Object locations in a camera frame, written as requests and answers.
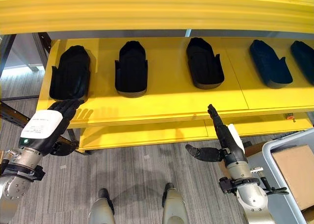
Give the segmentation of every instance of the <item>lower shelf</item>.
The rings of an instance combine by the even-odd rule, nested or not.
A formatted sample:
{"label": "lower shelf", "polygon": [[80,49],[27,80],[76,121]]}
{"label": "lower shelf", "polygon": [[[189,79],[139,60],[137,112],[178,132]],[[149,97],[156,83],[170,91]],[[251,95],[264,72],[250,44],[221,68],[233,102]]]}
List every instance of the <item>lower shelf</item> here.
{"label": "lower shelf", "polygon": [[[295,113],[295,122],[283,114],[224,118],[240,136],[300,131],[312,127],[306,113]],[[77,151],[124,146],[216,139],[211,119],[82,129]]]}

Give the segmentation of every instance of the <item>white label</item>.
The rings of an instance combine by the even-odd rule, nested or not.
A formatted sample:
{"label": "white label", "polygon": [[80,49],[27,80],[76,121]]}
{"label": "white label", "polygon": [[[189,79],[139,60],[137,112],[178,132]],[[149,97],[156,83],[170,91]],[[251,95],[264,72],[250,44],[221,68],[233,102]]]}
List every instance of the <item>white label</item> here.
{"label": "white label", "polygon": [[39,110],[23,128],[21,137],[45,139],[51,136],[62,120],[62,114],[54,110]]}
{"label": "white label", "polygon": [[245,153],[244,146],[242,144],[241,138],[239,137],[239,134],[236,131],[235,126],[233,124],[229,124],[228,129],[229,129],[232,137],[235,139],[236,144],[243,150],[243,153]]}

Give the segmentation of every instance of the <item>gray plastic bin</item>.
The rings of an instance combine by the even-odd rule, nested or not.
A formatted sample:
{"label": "gray plastic bin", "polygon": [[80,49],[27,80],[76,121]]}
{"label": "gray plastic bin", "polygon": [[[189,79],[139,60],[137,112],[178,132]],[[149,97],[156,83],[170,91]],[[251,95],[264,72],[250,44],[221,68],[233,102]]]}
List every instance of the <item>gray plastic bin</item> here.
{"label": "gray plastic bin", "polygon": [[289,195],[270,195],[268,196],[268,207],[276,224],[306,224],[304,217],[293,197],[289,187],[281,175],[270,150],[282,146],[294,146],[308,144],[314,152],[314,128],[303,132],[298,132],[278,140],[273,140],[264,144],[262,152],[248,157],[249,166],[263,167],[264,174],[270,184],[275,188],[287,187]]}

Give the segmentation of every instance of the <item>robotic arm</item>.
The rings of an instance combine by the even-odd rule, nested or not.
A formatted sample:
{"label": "robotic arm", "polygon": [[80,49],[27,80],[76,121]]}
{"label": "robotic arm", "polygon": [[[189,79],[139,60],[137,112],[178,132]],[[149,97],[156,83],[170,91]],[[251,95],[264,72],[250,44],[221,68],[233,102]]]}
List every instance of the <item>robotic arm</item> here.
{"label": "robotic arm", "polygon": [[[220,162],[224,160],[225,167],[231,179],[223,177],[219,179],[219,185],[224,193],[236,195],[244,209],[244,214],[249,224],[275,224],[269,213],[267,195],[286,195],[286,188],[271,188],[263,175],[262,168],[249,169],[242,142],[234,127],[223,124],[216,109],[209,105],[208,113],[213,120],[216,134],[221,149],[217,148],[194,148],[187,144],[187,151],[196,159],[205,162]],[[252,173],[258,173],[266,189],[262,189],[258,178]]]}
{"label": "robotic arm", "polygon": [[76,144],[67,146],[58,141],[82,100],[55,102],[48,110],[37,111],[22,130],[19,148],[4,155],[0,167],[0,224],[11,221],[19,201],[33,181],[41,181],[45,173],[38,165],[47,154],[65,156]]}

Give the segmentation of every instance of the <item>yellow shelf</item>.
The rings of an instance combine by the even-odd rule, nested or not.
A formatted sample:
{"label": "yellow shelf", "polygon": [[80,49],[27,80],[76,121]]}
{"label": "yellow shelf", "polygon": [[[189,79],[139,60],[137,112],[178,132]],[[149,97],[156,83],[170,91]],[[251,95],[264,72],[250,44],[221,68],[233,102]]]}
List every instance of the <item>yellow shelf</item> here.
{"label": "yellow shelf", "polygon": [[0,34],[113,29],[314,32],[314,0],[0,0]]}
{"label": "yellow shelf", "polygon": [[[277,114],[225,118],[224,123],[233,123],[240,136],[298,131],[312,126],[305,113],[295,113],[294,116],[295,122],[286,120],[283,114]],[[93,127],[82,129],[78,151],[216,138],[210,119]]]}
{"label": "yellow shelf", "polygon": [[[307,83],[292,62],[290,53],[285,54],[294,82],[291,86],[273,90],[262,84],[249,58],[248,47],[253,38],[235,38],[230,42],[220,37],[204,39],[216,54],[220,53],[225,74],[221,86],[201,90],[192,84],[185,53],[189,38],[136,38],[146,50],[149,76],[147,93],[135,99],[120,96],[114,87],[114,60],[118,59],[120,48],[130,38],[57,40],[52,45],[37,109],[47,109],[54,102],[49,97],[51,66],[57,66],[61,54],[72,45],[83,45],[88,51],[91,79],[88,100],[80,106],[69,128],[207,119],[209,103],[223,117],[314,109],[314,87]],[[277,51],[276,43],[286,46],[292,42],[276,39],[274,49]]]}

